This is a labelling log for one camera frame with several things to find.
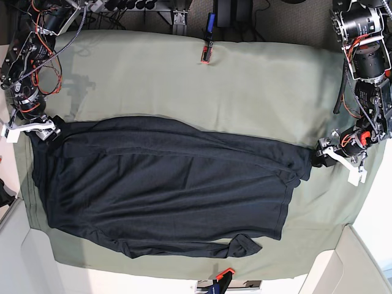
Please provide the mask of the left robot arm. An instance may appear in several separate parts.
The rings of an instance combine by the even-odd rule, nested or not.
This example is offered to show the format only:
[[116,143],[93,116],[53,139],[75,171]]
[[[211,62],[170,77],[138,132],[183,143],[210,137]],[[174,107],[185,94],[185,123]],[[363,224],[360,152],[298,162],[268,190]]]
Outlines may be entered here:
[[333,1],[333,29],[344,54],[341,86],[333,113],[346,106],[349,88],[358,111],[348,110],[355,124],[338,135],[338,142],[321,138],[312,156],[314,167],[330,167],[333,154],[363,162],[367,150],[391,138],[391,47],[387,45],[389,1]]

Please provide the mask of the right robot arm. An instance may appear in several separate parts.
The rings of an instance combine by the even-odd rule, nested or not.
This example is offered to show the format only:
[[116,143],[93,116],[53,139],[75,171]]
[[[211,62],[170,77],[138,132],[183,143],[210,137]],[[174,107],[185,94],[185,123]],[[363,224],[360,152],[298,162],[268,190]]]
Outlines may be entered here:
[[15,1],[19,10],[17,31],[1,66],[1,89],[12,98],[12,114],[2,125],[1,136],[16,143],[23,132],[41,140],[54,140],[63,120],[45,112],[47,97],[62,86],[62,65],[56,38],[66,32],[79,15],[86,20],[85,1]]

